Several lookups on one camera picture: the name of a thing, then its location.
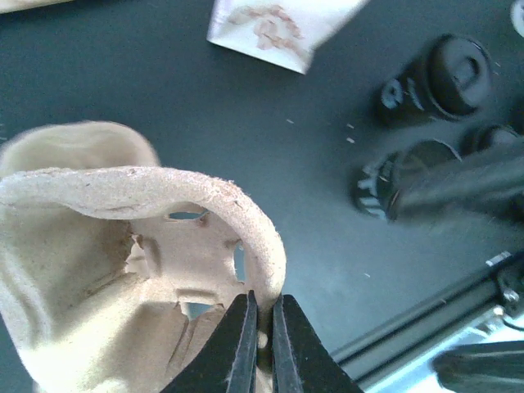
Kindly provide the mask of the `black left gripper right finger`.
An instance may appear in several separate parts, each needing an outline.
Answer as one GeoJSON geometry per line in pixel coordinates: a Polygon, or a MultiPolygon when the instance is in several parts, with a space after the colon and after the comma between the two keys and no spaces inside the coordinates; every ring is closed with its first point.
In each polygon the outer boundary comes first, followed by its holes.
{"type": "Polygon", "coordinates": [[[332,359],[291,295],[281,295],[273,307],[272,340],[274,392],[362,391],[332,359]]]}

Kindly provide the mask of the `printed white paper bag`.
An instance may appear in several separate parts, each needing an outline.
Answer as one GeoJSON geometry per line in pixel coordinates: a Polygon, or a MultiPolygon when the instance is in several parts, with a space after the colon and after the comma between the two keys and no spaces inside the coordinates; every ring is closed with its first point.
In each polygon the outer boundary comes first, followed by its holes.
{"type": "Polygon", "coordinates": [[[366,0],[223,0],[214,2],[207,41],[306,74],[315,50],[366,0]]]}

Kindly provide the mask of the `black plastic cup lid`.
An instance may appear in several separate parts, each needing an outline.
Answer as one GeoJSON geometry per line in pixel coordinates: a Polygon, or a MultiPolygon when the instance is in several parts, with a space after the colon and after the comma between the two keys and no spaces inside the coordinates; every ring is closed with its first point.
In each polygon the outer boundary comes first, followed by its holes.
{"type": "Polygon", "coordinates": [[[485,124],[466,132],[461,143],[462,156],[485,151],[498,145],[517,141],[522,136],[506,124],[485,124]]]}

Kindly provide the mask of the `brown pulp cup carrier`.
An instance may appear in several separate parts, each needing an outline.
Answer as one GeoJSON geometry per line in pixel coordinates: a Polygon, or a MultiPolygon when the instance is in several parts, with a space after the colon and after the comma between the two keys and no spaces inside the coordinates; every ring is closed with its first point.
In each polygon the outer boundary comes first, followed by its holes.
{"type": "Polygon", "coordinates": [[[127,126],[48,125],[2,144],[1,315],[36,392],[158,392],[249,291],[255,386],[269,391],[286,263],[235,183],[162,166],[127,126]]]}

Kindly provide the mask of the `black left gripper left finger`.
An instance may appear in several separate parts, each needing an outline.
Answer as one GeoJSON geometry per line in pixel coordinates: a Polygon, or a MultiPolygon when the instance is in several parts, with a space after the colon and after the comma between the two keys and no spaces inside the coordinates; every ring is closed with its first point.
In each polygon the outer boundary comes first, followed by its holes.
{"type": "Polygon", "coordinates": [[[257,322],[254,292],[236,296],[195,359],[162,393],[253,392],[257,322]]]}

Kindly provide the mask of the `black paper coffee cup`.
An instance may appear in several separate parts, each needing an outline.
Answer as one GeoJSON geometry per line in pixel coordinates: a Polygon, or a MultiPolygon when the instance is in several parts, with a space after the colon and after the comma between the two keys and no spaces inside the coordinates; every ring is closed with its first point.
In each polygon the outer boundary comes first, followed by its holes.
{"type": "Polygon", "coordinates": [[[459,122],[476,114],[493,86],[490,54],[476,40],[442,34],[377,90],[375,113],[387,127],[459,122]]]}

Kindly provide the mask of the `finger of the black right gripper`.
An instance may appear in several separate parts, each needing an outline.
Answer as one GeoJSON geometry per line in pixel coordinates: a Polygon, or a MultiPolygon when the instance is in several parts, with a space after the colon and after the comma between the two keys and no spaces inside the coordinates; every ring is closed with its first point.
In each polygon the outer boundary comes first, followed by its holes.
{"type": "Polygon", "coordinates": [[[388,201],[388,219],[415,222],[475,212],[523,220],[523,141],[499,144],[406,179],[388,201]]]}

